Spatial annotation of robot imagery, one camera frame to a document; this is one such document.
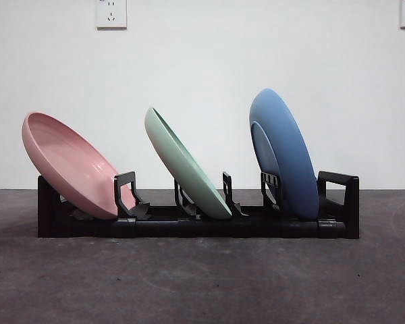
blue plate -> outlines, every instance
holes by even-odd
[[[250,133],[261,171],[279,176],[282,208],[303,219],[318,217],[318,189],[311,158],[296,121],[271,89],[252,103]],[[270,186],[272,194],[275,188]]]

pink bowl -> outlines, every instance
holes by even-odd
[[[26,116],[22,141],[34,166],[66,200],[94,217],[117,217],[117,171],[90,143],[44,113]],[[127,186],[121,187],[121,199],[127,208],[135,206]]]

concrete floor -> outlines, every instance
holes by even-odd
[[[360,217],[359,240],[48,239],[36,191],[0,190],[0,324],[405,324],[405,191],[362,191]]]

